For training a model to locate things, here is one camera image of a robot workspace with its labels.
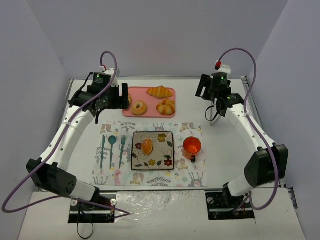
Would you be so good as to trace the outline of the sesame bun bread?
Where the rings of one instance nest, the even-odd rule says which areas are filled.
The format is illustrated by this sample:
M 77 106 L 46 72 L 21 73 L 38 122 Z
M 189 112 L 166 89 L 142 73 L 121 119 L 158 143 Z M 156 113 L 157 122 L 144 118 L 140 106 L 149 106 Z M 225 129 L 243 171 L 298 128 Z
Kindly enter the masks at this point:
M 145 138 L 142 142 L 141 150 L 145 155 L 149 155 L 153 151 L 153 141 L 150 138 Z

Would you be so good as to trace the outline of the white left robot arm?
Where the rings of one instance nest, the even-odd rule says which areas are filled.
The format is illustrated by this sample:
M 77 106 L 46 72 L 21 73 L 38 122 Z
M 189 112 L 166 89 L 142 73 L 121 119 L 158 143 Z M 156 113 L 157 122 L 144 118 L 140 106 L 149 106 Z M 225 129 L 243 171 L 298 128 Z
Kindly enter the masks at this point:
M 78 90 L 71 100 L 58 132 L 50 146 L 37 159 L 30 159 L 26 169 L 36 187 L 64 198 L 97 203 L 100 189 L 78 180 L 68 172 L 71 156 L 87 126 L 98 122 L 104 110 L 128 109 L 128 84 L 109 87 L 102 95 L 101 87 L 89 85 Z

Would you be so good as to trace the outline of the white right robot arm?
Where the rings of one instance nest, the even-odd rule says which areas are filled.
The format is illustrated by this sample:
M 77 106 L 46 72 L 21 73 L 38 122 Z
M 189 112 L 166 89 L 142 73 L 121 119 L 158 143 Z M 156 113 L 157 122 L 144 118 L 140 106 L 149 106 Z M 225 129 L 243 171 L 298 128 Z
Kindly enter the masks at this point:
M 223 186 L 228 199 L 241 197 L 257 187 L 285 178 L 289 150 L 270 138 L 245 108 L 245 101 L 238 93 L 232 93 L 227 74 L 216 72 L 202 74 L 196 97 L 212 102 L 216 113 L 228 119 L 246 142 L 252 156 L 243 174 Z

